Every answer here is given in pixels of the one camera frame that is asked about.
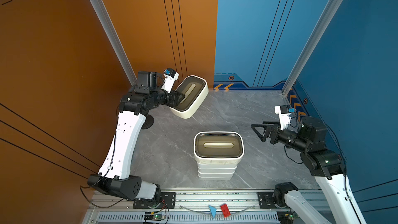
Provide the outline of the right circuit board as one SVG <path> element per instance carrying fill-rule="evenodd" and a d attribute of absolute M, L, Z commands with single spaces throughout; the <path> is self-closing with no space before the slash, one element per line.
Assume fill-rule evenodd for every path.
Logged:
<path fill-rule="evenodd" d="M 278 220 L 281 224 L 293 224 L 294 217 L 292 212 L 277 212 Z"/>

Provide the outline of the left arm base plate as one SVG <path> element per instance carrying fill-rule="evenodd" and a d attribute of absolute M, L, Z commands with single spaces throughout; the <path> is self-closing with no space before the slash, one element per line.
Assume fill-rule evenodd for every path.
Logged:
<path fill-rule="evenodd" d="M 176 193 L 167 191 L 161 192 L 160 201 L 155 203 L 147 199 L 136 199 L 133 203 L 134 209 L 162 209 L 169 208 L 174 209 L 176 202 Z"/>

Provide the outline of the cream tissue box angled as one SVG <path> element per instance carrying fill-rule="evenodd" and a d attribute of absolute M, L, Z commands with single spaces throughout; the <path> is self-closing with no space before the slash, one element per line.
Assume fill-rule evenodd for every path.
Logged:
<path fill-rule="evenodd" d="M 194 137 L 193 152 L 200 164 L 239 164 L 245 148 L 237 132 L 205 131 Z"/>

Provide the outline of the circuit board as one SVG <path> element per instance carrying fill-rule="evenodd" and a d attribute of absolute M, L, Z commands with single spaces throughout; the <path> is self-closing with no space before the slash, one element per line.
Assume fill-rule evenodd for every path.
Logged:
<path fill-rule="evenodd" d="M 161 212 L 145 212 L 143 216 L 144 224 L 164 224 L 167 221 L 167 215 Z"/>
<path fill-rule="evenodd" d="M 277 212 L 278 220 L 281 224 L 293 224 L 294 217 L 292 212 Z"/>

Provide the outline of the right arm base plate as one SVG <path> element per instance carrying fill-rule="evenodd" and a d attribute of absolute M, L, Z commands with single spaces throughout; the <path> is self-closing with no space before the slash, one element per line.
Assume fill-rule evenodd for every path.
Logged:
<path fill-rule="evenodd" d="M 268 191 L 262 191 L 257 193 L 258 203 L 260 209 L 275 209 L 278 208 L 274 199 L 274 193 Z"/>

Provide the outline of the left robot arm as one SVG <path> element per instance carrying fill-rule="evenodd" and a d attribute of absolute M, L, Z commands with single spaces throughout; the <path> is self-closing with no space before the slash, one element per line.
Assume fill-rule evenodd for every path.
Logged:
<path fill-rule="evenodd" d="M 178 77 L 172 68 L 167 68 L 163 74 L 138 73 L 137 84 L 118 105 L 118 120 L 109 152 L 99 172 L 89 176 L 88 188 L 128 201 L 139 199 L 150 207 L 160 204 L 160 186 L 131 175 L 131 164 L 140 131 L 154 123 L 149 111 L 160 105 L 175 107 L 182 100 L 183 95 L 172 89 Z"/>

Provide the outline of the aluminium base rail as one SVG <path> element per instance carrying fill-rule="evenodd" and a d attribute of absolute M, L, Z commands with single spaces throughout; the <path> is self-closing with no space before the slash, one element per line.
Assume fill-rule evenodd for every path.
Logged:
<path fill-rule="evenodd" d="M 145 212 L 161 212 L 167 215 L 165 224 L 280 224 L 277 212 L 292 212 L 294 224 L 306 224 L 296 212 L 288 207 L 260 209 L 258 192 L 272 190 L 194 190 L 169 189 L 175 192 L 175 208 L 134 209 L 134 201 L 120 200 L 96 192 L 92 205 L 83 218 L 84 224 L 143 224 Z M 337 224 L 321 190 L 299 190 L 307 203 L 322 214 L 327 224 Z M 224 218 L 220 206 L 226 203 L 231 216 Z M 212 218 L 209 205 L 217 209 Z"/>

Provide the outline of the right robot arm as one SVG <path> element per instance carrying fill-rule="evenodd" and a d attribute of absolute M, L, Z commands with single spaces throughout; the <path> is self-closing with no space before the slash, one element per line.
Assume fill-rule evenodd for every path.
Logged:
<path fill-rule="evenodd" d="M 302 163 L 320 186 L 336 223 L 366 222 L 351 191 L 343 157 L 326 147 L 327 128 L 320 119 L 302 117 L 297 131 L 284 129 L 280 122 L 275 121 L 252 124 L 251 128 L 262 142 L 269 139 L 271 144 L 281 143 L 287 149 L 300 152 Z M 274 201 L 277 206 L 296 212 L 307 224 L 328 223 L 291 182 L 276 185 Z"/>

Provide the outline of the left circuit board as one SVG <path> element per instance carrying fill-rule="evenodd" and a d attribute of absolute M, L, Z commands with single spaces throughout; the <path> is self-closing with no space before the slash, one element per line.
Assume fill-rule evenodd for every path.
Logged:
<path fill-rule="evenodd" d="M 145 212 L 143 216 L 144 224 L 164 224 L 167 221 L 167 215 L 161 212 Z"/>

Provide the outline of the black microphone on stand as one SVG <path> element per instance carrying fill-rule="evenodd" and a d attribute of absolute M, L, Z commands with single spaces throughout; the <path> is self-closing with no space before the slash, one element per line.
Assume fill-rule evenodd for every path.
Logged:
<path fill-rule="evenodd" d="M 142 125 L 142 130 L 149 129 L 154 124 L 154 117 L 152 115 L 148 115 L 145 119 L 145 122 Z"/>

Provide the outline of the bamboo lid tissue box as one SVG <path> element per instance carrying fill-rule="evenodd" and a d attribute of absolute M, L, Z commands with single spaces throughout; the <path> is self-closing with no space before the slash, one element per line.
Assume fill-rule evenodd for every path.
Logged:
<path fill-rule="evenodd" d="M 228 181 L 232 177 L 199 177 L 202 181 Z"/>

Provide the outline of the blue triangle piece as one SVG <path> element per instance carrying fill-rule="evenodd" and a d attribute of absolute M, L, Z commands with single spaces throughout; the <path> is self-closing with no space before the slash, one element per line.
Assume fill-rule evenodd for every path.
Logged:
<path fill-rule="evenodd" d="M 209 211 L 210 211 L 210 214 L 211 214 L 212 218 L 215 218 L 216 213 L 217 213 L 217 209 L 215 207 L 211 206 L 211 205 L 209 205 L 208 207 L 209 207 Z"/>

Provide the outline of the red block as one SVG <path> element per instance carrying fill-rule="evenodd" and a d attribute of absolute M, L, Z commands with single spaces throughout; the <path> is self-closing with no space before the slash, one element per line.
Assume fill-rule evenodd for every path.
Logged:
<path fill-rule="evenodd" d="M 224 218 L 228 218 L 229 216 L 231 216 L 231 212 L 230 212 L 230 210 L 228 208 L 228 205 L 226 203 L 222 204 L 220 206 L 220 208 L 221 208 L 221 211 L 222 211 L 222 214 L 223 214 Z"/>

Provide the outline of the cream tissue box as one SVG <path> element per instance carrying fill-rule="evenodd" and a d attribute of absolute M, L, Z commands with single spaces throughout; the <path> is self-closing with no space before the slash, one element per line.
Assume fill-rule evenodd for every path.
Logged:
<path fill-rule="evenodd" d="M 209 89 L 207 81 L 201 77 L 191 75 L 186 77 L 177 87 L 177 92 L 184 94 L 182 101 L 171 112 L 179 118 L 191 118 L 206 99 Z"/>

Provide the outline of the grey lid tissue box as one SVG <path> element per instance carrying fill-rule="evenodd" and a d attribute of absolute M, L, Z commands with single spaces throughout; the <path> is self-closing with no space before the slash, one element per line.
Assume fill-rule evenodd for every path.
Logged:
<path fill-rule="evenodd" d="M 198 169 L 200 170 L 233 170 L 238 167 L 238 164 L 207 164 L 207 163 L 197 163 Z"/>
<path fill-rule="evenodd" d="M 234 174 L 235 168 L 220 168 L 220 169 L 201 169 L 198 168 L 198 172 L 201 174 Z"/>
<path fill-rule="evenodd" d="M 232 177 L 234 174 L 201 174 L 198 173 L 198 177 Z"/>

